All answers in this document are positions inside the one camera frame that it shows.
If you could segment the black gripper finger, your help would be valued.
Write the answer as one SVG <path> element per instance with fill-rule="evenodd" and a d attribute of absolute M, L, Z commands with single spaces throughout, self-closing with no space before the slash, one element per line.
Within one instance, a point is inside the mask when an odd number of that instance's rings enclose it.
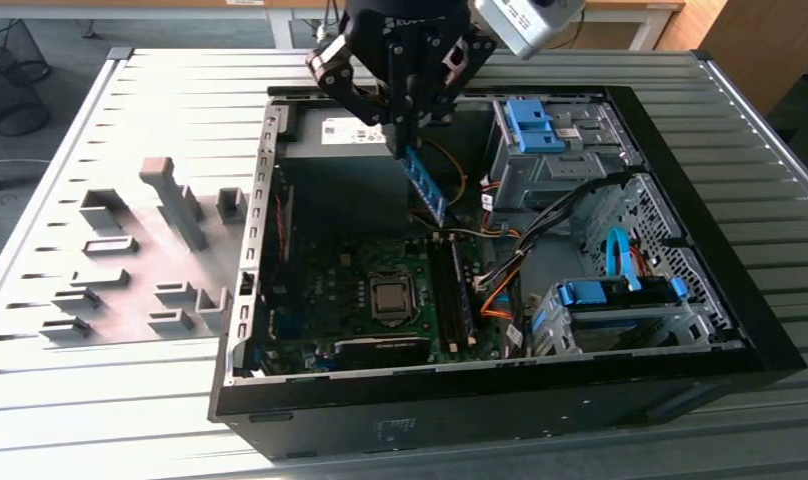
<path fill-rule="evenodd" d="M 448 121 L 455 101 L 498 47 L 498 41 L 471 30 L 456 39 L 431 39 L 424 64 L 415 76 L 414 120 L 407 127 L 407 149 L 416 150 L 420 130 Z"/>
<path fill-rule="evenodd" d="M 355 84 L 354 47 L 368 47 L 362 62 L 376 75 L 375 93 Z M 380 40 L 340 34 L 308 54 L 307 67 L 330 98 L 368 126 L 387 126 L 387 146 L 394 158 L 403 159 L 408 148 L 408 34 L 390 32 Z"/>

